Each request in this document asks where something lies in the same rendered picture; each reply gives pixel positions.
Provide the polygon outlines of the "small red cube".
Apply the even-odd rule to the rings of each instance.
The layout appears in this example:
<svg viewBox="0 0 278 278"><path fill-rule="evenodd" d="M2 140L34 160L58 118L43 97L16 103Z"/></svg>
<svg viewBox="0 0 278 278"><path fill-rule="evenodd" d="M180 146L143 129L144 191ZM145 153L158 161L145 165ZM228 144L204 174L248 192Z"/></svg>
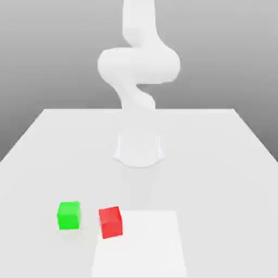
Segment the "small red cube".
<svg viewBox="0 0 278 278"><path fill-rule="evenodd" d="M103 239L123 234L123 221L118 206L99 209L98 213Z"/></svg>

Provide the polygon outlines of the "small green cube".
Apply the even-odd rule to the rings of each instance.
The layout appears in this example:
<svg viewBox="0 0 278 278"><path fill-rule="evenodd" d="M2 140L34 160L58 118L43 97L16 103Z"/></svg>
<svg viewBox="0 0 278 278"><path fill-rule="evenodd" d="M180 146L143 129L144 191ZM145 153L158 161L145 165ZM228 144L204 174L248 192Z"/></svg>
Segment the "small green cube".
<svg viewBox="0 0 278 278"><path fill-rule="evenodd" d="M80 228L81 208L78 201L65 201L59 204L57 212L60 230L77 230Z"/></svg>

